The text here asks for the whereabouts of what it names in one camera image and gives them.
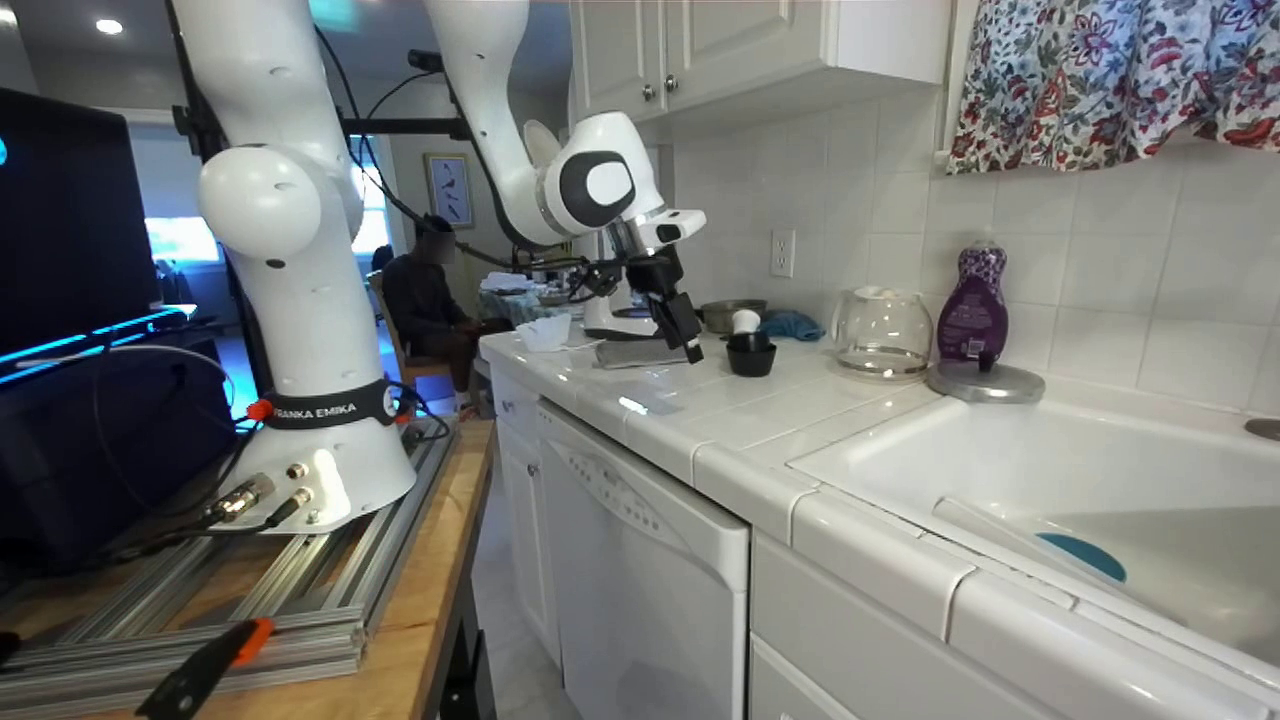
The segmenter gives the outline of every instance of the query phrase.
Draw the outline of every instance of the person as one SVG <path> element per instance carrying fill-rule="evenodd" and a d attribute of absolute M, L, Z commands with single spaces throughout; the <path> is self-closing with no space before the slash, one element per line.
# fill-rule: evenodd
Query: person
<path fill-rule="evenodd" d="M 445 215 L 422 215 L 412 236 L 415 236 L 412 252 L 379 267 L 378 287 L 412 357 L 448 361 L 448 381 L 457 391 L 464 391 L 471 378 L 479 328 L 453 299 L 445 279 L 442 261 L 457 236 Z"/>

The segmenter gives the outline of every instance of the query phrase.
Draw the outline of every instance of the upper cabinet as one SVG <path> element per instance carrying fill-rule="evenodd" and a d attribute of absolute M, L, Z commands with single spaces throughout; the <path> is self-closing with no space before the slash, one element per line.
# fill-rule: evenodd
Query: upper cabinet
<path fill-rule="evenodd" d="M 573 102 L 657 122 L 942 85 L 948 25 L 948 0 L 573 0 Z"/>

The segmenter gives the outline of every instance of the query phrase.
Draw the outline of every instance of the monitor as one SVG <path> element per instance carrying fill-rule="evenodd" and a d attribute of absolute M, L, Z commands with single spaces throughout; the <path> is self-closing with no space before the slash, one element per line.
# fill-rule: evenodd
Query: monitor
<path fill-rule="evenodd" d="M 124 116 L 0 88 L 0 352 L 153 299 Z"/>

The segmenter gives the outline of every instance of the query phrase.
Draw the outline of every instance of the blue object in sink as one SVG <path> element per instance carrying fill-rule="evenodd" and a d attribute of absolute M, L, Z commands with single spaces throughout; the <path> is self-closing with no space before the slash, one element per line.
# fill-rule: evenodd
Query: blue object in sink
<path fill-rule="evenodd" d="M 1127 579 L 1124 563 L 1120 563 L 1111 554 L 1104 554 L 1104 548 L 1095 548 L 1095 545 L 1087 545 L 1087 541 L 1081 541 L 1081 537 L 1040 531 L 1040 541 L 1054 545 L 1054 548 L 1060 548 L 1060 554 L 1068 554 L 1068 556 L 1077 556 L 1081 563 L 1111 578 L 1117 586 Z"/>

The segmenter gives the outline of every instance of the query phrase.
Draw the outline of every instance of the white tiled countertop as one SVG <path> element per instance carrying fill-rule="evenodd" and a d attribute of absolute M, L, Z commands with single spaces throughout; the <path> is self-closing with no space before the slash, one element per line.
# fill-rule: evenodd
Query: white tiled countertop
<path fill-rule="evenodd" d="M 518 336 L 486 336 L 479 352 L 777 541 L 793 541 L 801 498 L 820 490 L 793 455 L 942 403 L 918 381 L 874 381 L 804 346 L 777 346 L 760 381 L 733 378 L 719 340 L 706 364 L 670 370 L 598 370 L 587 340 L 525 352 Z"/>
<path fill-rule="evenodd" d="M 796 548 L 832 578 L 856 571 L 859 592 L 881 592 L 876 601 L 884 610 L 896 610 L 899 619 L 942 645 L 955 645 L 954 619 L 965 619 L 959 606 L 970 586 L 970 597 L 979 601 L 979 589 L 1011 579 L 1026 597 L 1038 597 L 1038 606 L 1068 613 L 1073 619 L 1066 629 L 1081 624 L 1085 635 L 1124 635 L 1124 647 L 1148 647 L 1160 656 L 1160 669 L 1181 669 L 1167 678 L 1156 671 L 1167 701 L 1181 696 L 1181 678 L 1192 669 L 1234 688 L 1229 701 L 1242 708 L 1234 716 L 1269 716 L 1263 704 L 1280 708 L 1280 671 L 1263 661 L 1173 629 L 1127 597 L 1081 589 L 1073 578 L 930 520 L 921 509 L 896 509 L 884 498 L 859 498 L 796 471 L 793 459 L 801 455 L 851 438 L 884 438 L 893 428 L 876 434 L 881 423 L 954 403 L 921 381 L 866 378 L 841 370 L 832 352 L 804 346 L 780 346 L 771 378 L 765 381 L 733 378 L 719 340 L 710 340 L 706 364 L 670 370 L 598 370 L 587 340 L 563 352 L 525 352 L 518 336 L 486 336 L 479 352 L 496 372 L 512 372 L 522 388 L 560 403 L 701 498 L 726 504 L 748 520 L 754 531 Z"/>

